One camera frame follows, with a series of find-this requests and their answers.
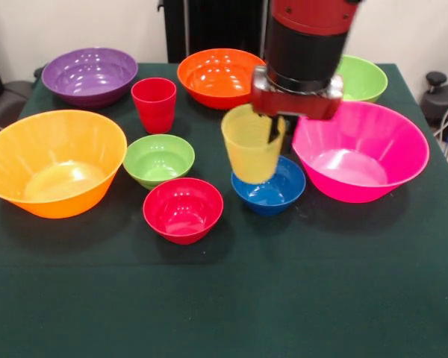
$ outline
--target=magenta bowl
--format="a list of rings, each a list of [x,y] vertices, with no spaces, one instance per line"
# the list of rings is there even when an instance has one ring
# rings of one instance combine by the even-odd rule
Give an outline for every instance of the magenta bowl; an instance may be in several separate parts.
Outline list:
[[[137,63],[112,48],[83,48],[55,58],[42,72],[43,84],[66,103],[81,108],[113,104],[131,88]]]
[[[412,121],[367,102],[342,102],[330,120],[301,118],[293,149],[318,190],[348,203],[374,201],[416,178],[430,155]]]

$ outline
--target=light green bowl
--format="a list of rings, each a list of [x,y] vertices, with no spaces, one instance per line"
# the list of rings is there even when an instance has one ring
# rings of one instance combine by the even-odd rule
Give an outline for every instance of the light green bowl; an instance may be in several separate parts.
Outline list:
[[[193,147],[184,139],[153,134],[129,145],[123,166],[133,179],[151,190],[164,181],[186,175],[194,158]]]
[[[388,78],[376,64],[360,57],[344,55],[337,73],[343,79],[344,101],[375,102],[387,89]]]

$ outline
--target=cup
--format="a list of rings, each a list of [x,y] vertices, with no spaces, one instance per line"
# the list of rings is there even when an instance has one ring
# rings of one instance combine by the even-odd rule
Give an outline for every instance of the cup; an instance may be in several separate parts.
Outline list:
[[[279,117],[279,135],[268,143],[271,121],[255,113],[250,104],[244,104],[227,112],[221,123],[232,170],[245,183],[263,183],[276,172],[285,120]]]
[[[144,129],[150,134],[168,132],[174,120],[176,85],[166,78],[146,78],[131,88]]]

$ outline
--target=white wall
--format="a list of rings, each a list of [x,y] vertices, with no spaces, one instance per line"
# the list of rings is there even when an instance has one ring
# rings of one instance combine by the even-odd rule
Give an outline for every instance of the white wall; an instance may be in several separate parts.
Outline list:
[[[0,0],[1,75],[31,78],[59,54],[93,45],[120,48],[139,62],[166,62],[164,15],[156,3]],[[448,74],[448,0],[364,0],[346,53],[397,63],[419,97],[426,72]]]
[[[65,52],[118,48],[138,62],[166,62],[164,13],[157,0],[0,0],[0,74],[32,79]]]
[[[448,0],[364,0],[346,53],[396,63],[419,99],[427,72],[448,75]]]

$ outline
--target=bowl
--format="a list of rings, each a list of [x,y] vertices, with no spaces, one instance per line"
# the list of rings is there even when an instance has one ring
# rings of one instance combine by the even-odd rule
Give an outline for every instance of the bowl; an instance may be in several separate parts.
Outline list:
[[[375,102],[387,89],[388,79],[376,64],[360,57],[344,55],[337,73],[343,79],[344,101]]]
[[[254,67],[264,61],[249,52],[213,48],[186,57],[178,67],[178,78],[199,103],[228,110],[250,101]]]
[[[151,190],[164,181],[186,175],[194,158],[193,147],[184,139],[153,134],[128,147],[123,166],[133,179]]]
[[[429,161],[420,129],[368,102],[341,102],[331,120],[301,117],[293,148],[314,185],[348,203],[381,198],[416,178]]]
[[[112,48],[83,48],[63,54],[45,66],[43,84],[66,103],[101,108],[129,92],[137,63]]]
[[[149,226],[179,245],[202,239],[223,213],[223,197],[214,186],[195,178],[178,178],[156,186],[143,204]]]
[[[121,128],[97,113],[29,116],[0,132],[0,198],[43,218],[78,215],[105,196],[125,153]]]
[[[273,216],[286,210],[304,192],[304,172],[292,160],[280,156],[276,173],[266,182],[249,184],[234,172],[231,183],[235,192],[255,213]]]

